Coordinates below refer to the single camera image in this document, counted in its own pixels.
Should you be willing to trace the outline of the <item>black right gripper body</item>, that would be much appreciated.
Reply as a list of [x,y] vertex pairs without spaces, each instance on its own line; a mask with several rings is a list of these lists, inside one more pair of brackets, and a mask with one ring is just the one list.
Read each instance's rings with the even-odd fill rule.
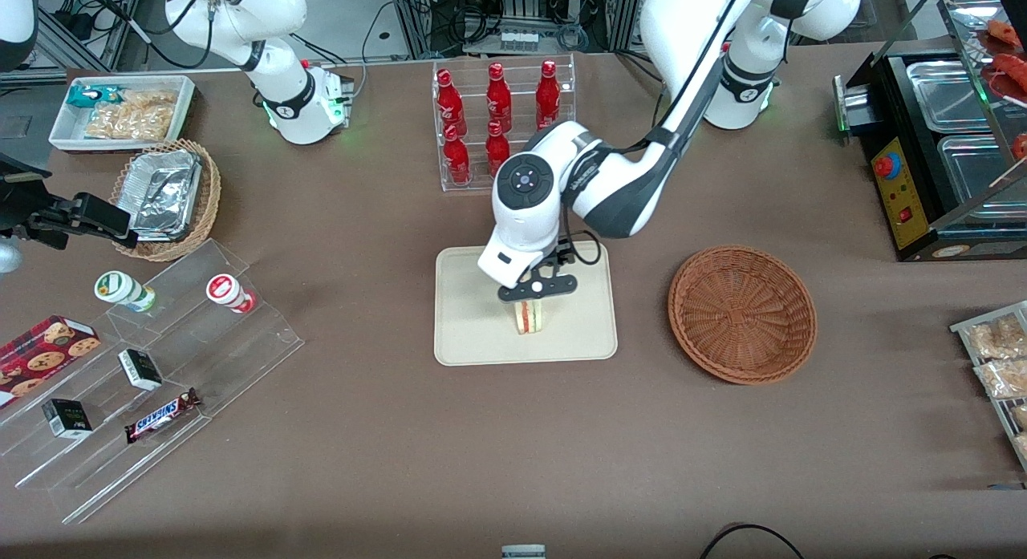
[[63,198],[49,193],[45,186],[44,180],[51,172],[2,154],[1,175],[2,236],[65,249],[67,238],[76,229],[70,215],[59,208]]

